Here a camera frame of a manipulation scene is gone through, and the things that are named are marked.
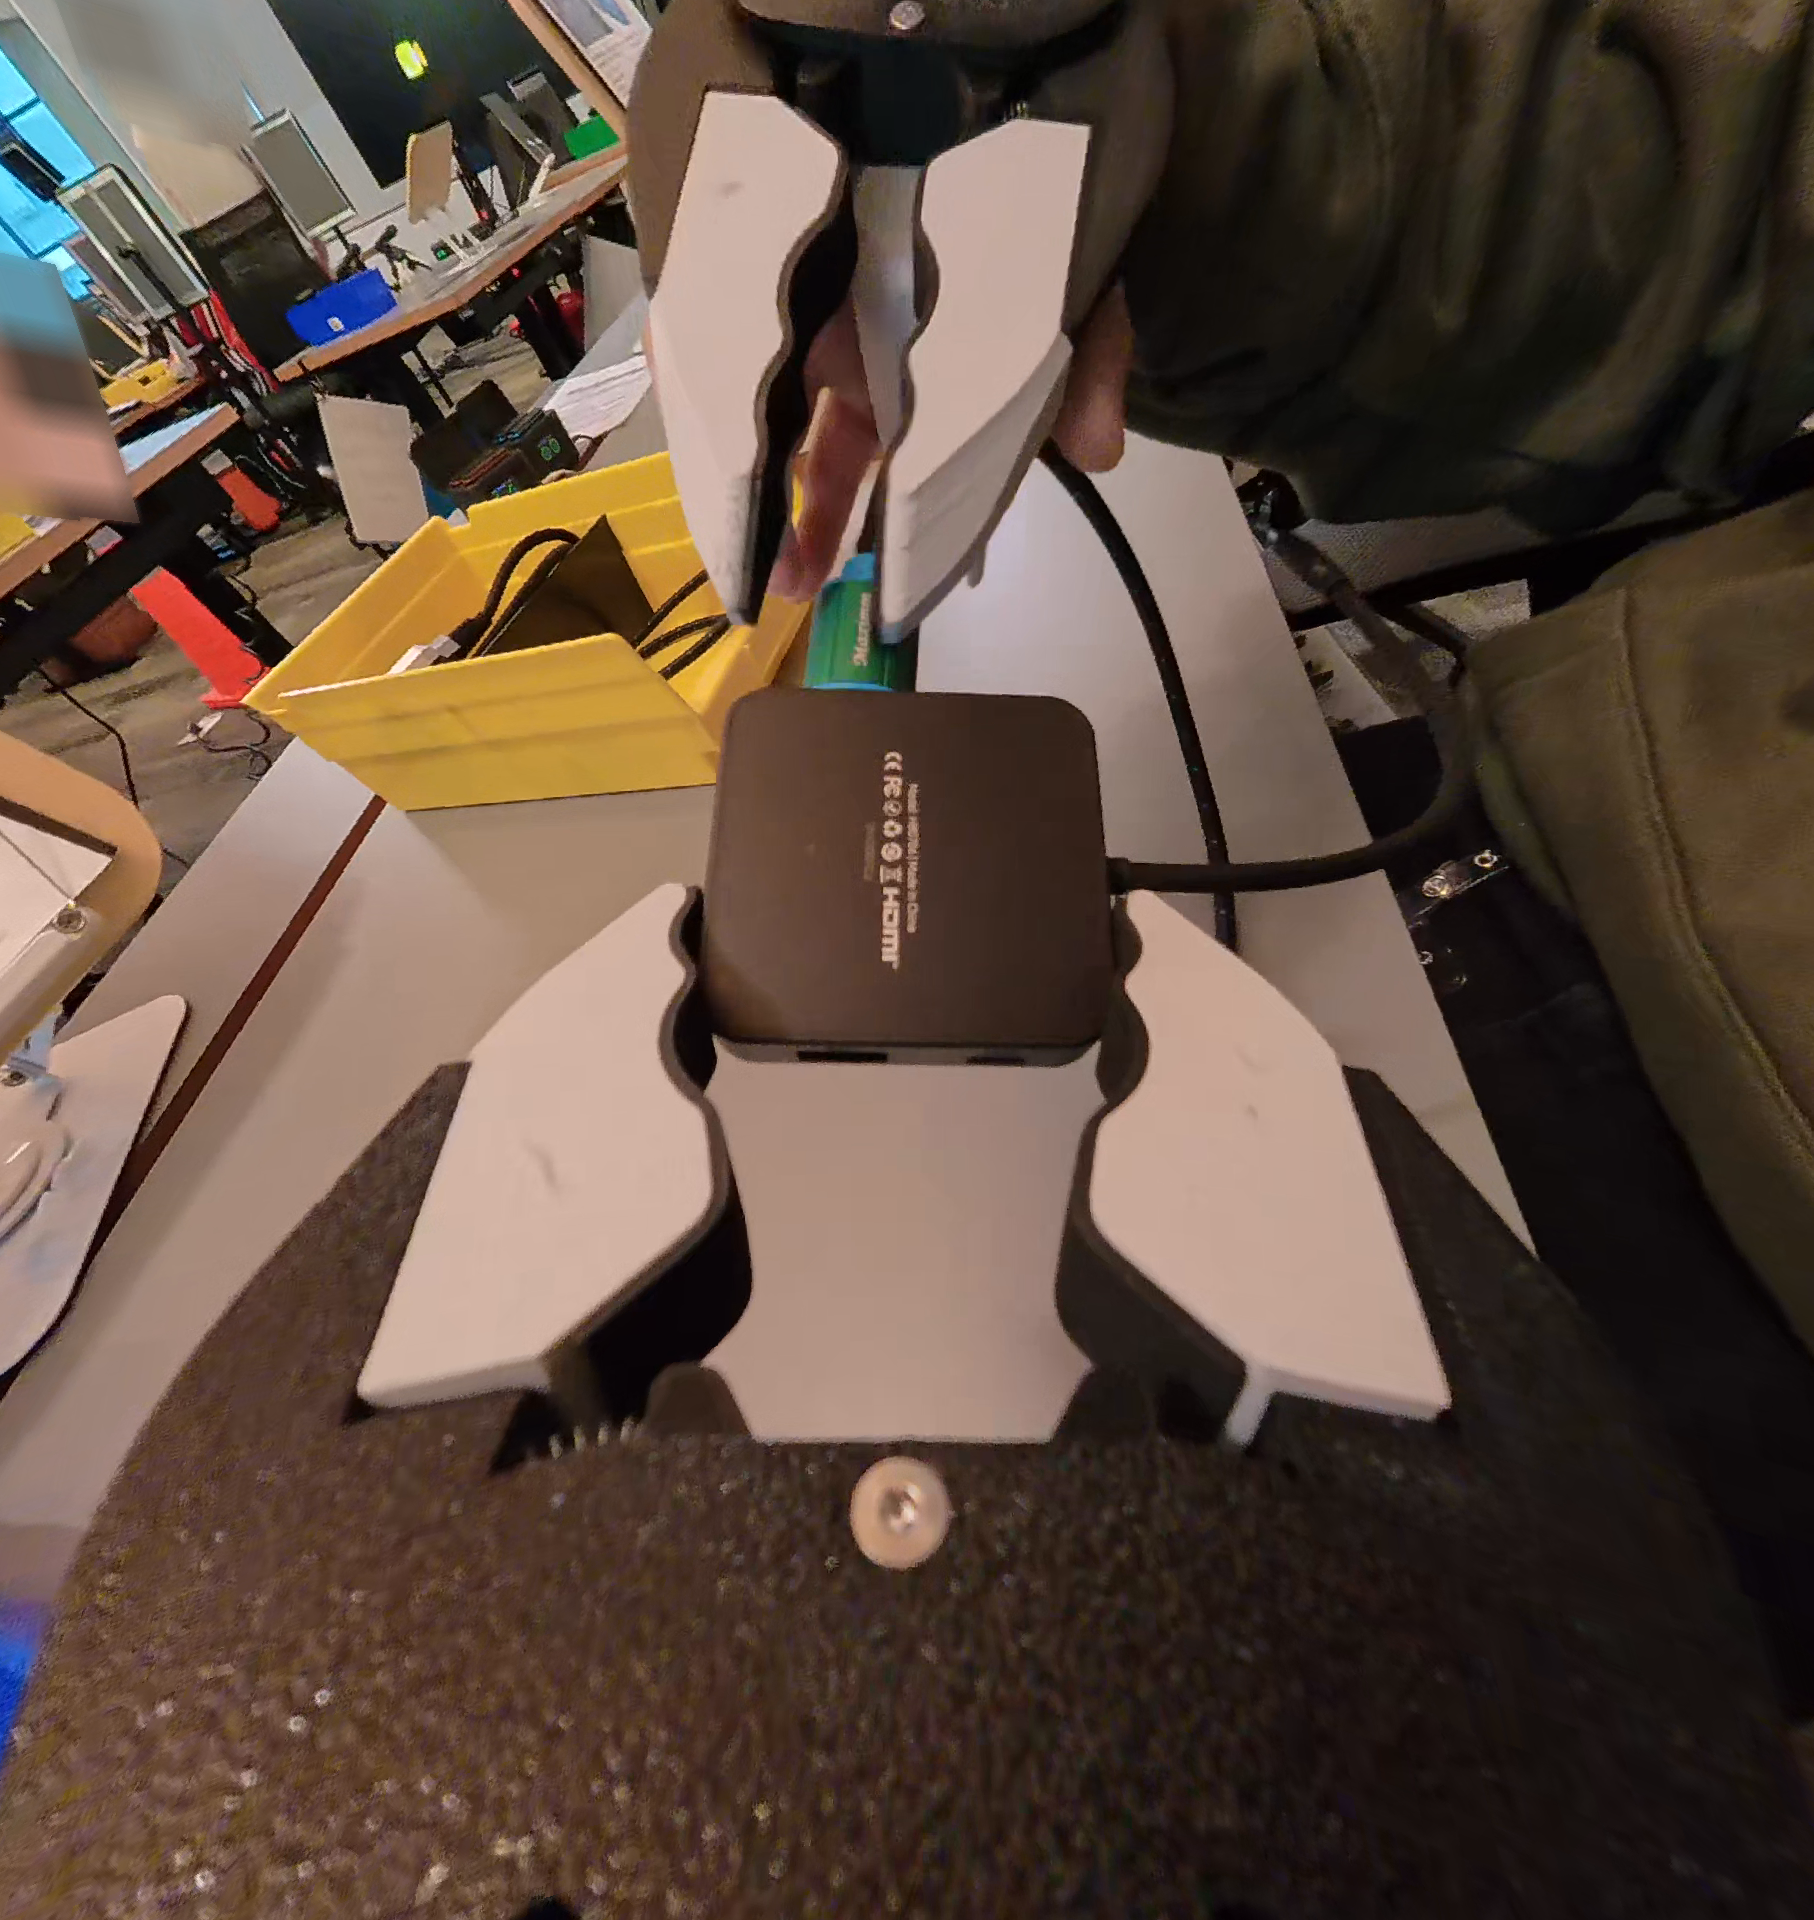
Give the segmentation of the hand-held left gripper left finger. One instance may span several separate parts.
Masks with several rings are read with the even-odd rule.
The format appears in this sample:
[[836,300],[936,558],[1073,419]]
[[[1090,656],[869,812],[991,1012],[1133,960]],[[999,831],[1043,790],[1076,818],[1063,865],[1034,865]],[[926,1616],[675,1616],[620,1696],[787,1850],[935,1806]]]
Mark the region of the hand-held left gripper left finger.
[[706,1098],[724,1054],[699,928],[706,894],[658,886],[469,1045],[365,1341],[365,1412],[647,1412],[744,1319],[750,1245]]

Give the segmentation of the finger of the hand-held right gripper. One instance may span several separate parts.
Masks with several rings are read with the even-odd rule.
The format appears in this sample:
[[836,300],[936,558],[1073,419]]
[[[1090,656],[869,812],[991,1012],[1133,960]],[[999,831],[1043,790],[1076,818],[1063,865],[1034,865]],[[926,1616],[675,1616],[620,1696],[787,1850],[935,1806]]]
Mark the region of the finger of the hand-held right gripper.
[[1073,379],[1084,124],[1016,116],[869,171],[872,622],[984,574]]
[[760,622],[809,431],[799,367],[851,300],[851,150],[787,96],[715,91],[647,294],[658,414],[706,580]]

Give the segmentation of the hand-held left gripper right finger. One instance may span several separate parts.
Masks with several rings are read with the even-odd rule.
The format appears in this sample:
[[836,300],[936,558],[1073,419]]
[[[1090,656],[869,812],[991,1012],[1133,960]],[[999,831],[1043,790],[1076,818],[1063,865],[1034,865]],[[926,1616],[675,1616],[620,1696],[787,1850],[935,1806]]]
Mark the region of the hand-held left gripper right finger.
[[1120,902],[1090,1074],[1073,1435],[1258,1439],[1272,1403],[1451,1412],[1333,1045],[1153,894]]

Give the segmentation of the black square HDMI adapter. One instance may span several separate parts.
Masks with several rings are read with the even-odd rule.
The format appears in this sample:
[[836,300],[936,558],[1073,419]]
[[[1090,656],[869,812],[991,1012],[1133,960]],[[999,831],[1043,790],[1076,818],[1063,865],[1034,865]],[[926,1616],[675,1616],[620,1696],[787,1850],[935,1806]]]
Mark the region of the black square HDMI adapter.
[[1120,960],[1120,902],[1258,902],[1384,878],[1469,812],[1361,847],[1171,865],[1102,845],[1090,719],[1063,696],[750,687],[729,708],[699,994],[729,1054],[1076,1060]]

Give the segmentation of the yellow bin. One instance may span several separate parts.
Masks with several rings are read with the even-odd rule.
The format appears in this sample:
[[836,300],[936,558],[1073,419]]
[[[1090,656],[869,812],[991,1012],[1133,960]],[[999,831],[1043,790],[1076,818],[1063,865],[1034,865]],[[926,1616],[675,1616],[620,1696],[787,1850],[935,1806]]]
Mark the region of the yellow bin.
[[766,687],[809,637],[799,597],[766,597],[760,622],[729,622],[715,651],[686,630],[664,656],[630,656],[630,637],[601,630],[389,675],[485,610],[508,540],[589,517],[618,528],[658,610],[699,574],[664,454],[500,492],[464,528],[433,517],[254,687],[254,710],[400,812],[715,786],[729,708]]

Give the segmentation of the person's right forearm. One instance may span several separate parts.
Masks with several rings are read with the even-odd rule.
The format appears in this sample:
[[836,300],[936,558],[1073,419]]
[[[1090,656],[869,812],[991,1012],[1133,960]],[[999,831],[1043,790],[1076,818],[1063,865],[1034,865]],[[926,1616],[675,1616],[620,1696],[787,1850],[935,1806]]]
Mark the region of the person's right forearm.
[[1129,431],[1563,533],[1814,414],[1814,0],[1171,0],[1168,48]]

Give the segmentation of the wooden edged desk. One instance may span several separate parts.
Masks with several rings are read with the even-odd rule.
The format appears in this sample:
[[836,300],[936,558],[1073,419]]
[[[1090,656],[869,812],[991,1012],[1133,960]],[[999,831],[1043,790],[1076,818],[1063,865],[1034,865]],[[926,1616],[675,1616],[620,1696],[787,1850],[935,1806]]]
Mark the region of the wooden edged desk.
[[334,372],[334,367],[372,352],[372,347],[410,347],[433,327],[515,294],[532,274],[532,248],[573,235],[620,186],[620,171],[630,171],[630,147],[566,160],[508,224],[495,224],[451,269],[410,274],[389,316],[372,316],[372,327],[359,327],[328,347],[282,352],[278,379],[307,379],[307,372]]

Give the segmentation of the grey desk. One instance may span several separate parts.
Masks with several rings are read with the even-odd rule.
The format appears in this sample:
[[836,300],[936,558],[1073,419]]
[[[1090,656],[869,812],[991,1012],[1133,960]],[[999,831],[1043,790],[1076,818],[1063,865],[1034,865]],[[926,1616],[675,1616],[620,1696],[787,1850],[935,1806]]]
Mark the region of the grey desk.
[[338,765],[282,742],[254,798],[214,831],[214,847],[171,886],[171,902],[111,950],[61,1038],[89,1038],[157,994],[189,994],[171,1069],[157,1074],[133,1164],[109,1202],[95,1245],[47,1341],[0,1373],[0,1463],[38,1423],[34,1383],[56,1383],[61,1328],[95,1304],[109,1237],[160,1164],[171,1136],[198,1119],[201,1086],[232,1054],[240,1020],[265,1005],[278,969],[307,941],[313,910],[365,847],[389,798]]
[[[1300,630],[1235,466],[1129,439],[1102,477],[1185,656],[1235,857],[1361,845]],[[926,622],[926,687],[1073,696],[1102,742],[1120,857],[1191,857],[1198,818],[1156,666],[1113,552],[1053,477],[1028,477],[984,591]],[[0,1593],[47,1601],[111,1463],[232,1285],[352,1171],[352,1157],[464,1060],[561,957],[658,886],[699,886],[715,790],[589,790],[485,812],[383,812],[232,1054],[109,1237],[95,1304],[61,1328],[38,1423],[0,1463]],[[1239,910],[1239,957],[1380,1069],[1457,1171],[1534,1245],[1473,1106],[1401,902],[1384,886]],[[872,1338],[879,1394],[836,1435],[1016,1439],[1084,1373],[1053,1309],[1073,1157],[1090,1119],[1076,1069],[777,1069],[724,1060],[750,1281],[766,1304],[724,1341],[744,1412],[799,1363]]]

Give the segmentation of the person's right hand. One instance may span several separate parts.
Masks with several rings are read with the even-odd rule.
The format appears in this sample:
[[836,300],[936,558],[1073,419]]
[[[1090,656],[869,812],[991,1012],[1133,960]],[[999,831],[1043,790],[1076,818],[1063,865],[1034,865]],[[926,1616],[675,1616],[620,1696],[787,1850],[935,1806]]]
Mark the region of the person's right hand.
[[[1120,466],[1129,372],[1133,372],[1133,316],[1129,316],[1129,281],[1113,281],[1073,347],[1073,385],[1053,419],[1063,459],[1090,477]],[[851,512],[879,442],[851,309],[809,339],[799,379],[809,379],[809,439],[793,454],[793,517],[766,569],[777,597],[809,597],[836,574]]]

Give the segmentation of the white papers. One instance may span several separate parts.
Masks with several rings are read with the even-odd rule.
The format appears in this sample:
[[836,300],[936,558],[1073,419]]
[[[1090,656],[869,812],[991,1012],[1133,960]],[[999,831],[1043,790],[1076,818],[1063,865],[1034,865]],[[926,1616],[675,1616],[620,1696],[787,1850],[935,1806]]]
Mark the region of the white papers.
[[544,414],[573,439],[601,442],[607,431],[620,431],[642,414],[642,398],[658,385],[647,352],[618,352],[618,367],[584,367],[566,372]]

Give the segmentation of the blue storage bin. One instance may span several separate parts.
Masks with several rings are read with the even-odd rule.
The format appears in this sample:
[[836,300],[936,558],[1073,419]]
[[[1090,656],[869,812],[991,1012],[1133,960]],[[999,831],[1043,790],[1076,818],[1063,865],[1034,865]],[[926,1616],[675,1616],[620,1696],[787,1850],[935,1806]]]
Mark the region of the blue storage bin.
[[282,309],[300,347],[334,347],[334,339],[352,339],[352,328],[365,328],[383,316],[400,316],[400,294],[389,294],[383,269],[359,269],[359,274],[338,274],[338,281],[328,281],[328,294]]

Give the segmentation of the white panel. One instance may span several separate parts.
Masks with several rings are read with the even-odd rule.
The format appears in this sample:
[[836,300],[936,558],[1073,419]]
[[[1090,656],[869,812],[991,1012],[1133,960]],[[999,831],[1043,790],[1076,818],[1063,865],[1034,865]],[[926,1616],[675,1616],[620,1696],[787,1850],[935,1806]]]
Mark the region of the white panel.
[[313,398],[328,459],[365,552],[400,552],[433,528],[410,466],[410,414],[383,398]]

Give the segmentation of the person's olive jacket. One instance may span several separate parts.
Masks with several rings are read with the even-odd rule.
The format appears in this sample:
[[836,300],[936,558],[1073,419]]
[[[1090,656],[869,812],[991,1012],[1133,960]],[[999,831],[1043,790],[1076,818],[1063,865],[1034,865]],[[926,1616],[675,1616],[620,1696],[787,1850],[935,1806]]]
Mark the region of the person's olive jacket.
[[1547,1262],[1702,1485],[1814,1786],[1814,477],[1473,651]]

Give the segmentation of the tan sheet holder board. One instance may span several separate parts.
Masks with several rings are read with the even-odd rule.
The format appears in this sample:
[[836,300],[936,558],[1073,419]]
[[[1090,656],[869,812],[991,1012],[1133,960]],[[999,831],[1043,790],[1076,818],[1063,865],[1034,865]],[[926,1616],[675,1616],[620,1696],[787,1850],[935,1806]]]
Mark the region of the tan sheet holder board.
[[157,910],[160,894],[160,845],[149,825],[149,812],[47,749],[34,749],[26,738],[0,729],[0,798],[38,812],[56,825],[83,825],[95,845],[111,845],[111,865],[83,894],[89,928],[61,941],[61,957],[47,960],[47,978],[34,978],[34,994],[14,994],[0,1012],[0,1060],[56,1020],[56,1005],[83,985],[83,969],[133,941],[133,925]]

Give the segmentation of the orange traffic cone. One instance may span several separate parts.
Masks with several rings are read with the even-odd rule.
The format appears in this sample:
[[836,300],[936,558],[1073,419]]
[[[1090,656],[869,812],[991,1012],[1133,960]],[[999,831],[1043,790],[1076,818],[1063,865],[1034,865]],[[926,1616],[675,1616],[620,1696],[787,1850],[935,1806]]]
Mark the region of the orange traffic cone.
[[201,675],[201,708],[214,710],[232,710],[232,708],[254,708],[254,687],[262,687],[262,656],[254,656],[254,637],[217,616],[217,610],[201,610],[171,569],[157,569],[149,580],[133,580],[133,597],[157,616],[157,630],[171,630],[171,651]]

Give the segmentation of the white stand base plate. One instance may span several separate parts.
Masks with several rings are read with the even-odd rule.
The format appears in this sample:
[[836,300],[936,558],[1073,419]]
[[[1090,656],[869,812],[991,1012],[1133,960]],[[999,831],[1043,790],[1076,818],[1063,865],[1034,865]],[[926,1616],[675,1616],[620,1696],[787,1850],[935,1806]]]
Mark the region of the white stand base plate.
[[34,1025],[0,1069],[0,1373],[61,1319],[175,1025],[189,994],[157,994],[89,1038]]

